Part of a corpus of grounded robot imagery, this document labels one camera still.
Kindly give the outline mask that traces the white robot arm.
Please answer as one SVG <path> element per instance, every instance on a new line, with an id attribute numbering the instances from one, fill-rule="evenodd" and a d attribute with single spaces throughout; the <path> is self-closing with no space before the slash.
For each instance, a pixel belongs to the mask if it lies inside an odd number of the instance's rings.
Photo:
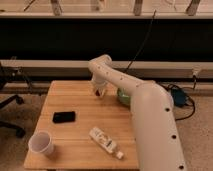
<path id="1" fill-rule="evenodd" d="M 111 83 L 130 97 L 130 111 L 140 171 L 187 171 L 173 114 L 172 96 L 154 81 L 144 81 L 111 67 L 109 55 L 88 62 L 94 91 Z"/>

